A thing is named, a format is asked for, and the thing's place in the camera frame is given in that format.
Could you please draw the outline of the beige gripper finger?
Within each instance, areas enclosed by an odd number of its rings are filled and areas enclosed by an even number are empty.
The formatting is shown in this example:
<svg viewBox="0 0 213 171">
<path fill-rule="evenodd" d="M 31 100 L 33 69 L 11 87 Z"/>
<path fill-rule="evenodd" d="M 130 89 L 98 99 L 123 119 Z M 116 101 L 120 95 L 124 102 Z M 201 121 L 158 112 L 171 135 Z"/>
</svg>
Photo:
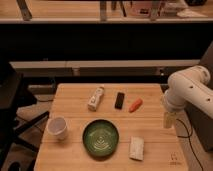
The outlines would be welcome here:
<svg viewBox="0 0 213 171">
<path fill-rule="evenodd" d="M 170 113 L 170 112 L 165 112 L 164 113 L 164 121 L 163 121 L 163 126 L 166 129 L 169 129 L 172 127 L 174 121 L 176 119 L 176 114 L 175 113 Z"/>
</svg>

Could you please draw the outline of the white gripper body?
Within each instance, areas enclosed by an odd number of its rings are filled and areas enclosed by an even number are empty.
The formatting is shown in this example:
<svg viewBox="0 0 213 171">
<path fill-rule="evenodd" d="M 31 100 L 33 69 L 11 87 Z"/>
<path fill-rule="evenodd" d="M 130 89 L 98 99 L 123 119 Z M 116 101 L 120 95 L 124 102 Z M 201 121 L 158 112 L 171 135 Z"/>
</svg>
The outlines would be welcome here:
<svg viewBox="0 0 213 171">
<path fill-rule="evenodd" d="M 162 104 L 168 112 L 177 113 L 185 108 L 186 101 L 171 92 L 165 92 L 162 96 Z"/>
</svg>

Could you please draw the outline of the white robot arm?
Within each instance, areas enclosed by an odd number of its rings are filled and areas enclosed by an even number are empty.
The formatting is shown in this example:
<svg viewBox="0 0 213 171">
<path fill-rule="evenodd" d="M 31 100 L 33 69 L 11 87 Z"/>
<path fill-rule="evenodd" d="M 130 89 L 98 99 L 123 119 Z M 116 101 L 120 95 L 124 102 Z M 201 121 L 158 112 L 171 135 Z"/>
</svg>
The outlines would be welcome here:
<svg viewBox="0 0 213 171">
<path fill-rule="evenodd" d="M 207 87 L 211 75 L 204 66 L 196 65 L 171 74 L 168 89 L 162 96 L 165 108 L 163 126 L 171 128 L 177 113 L 191 103 L 213 119 L 213 90 Z"/>
</svg>

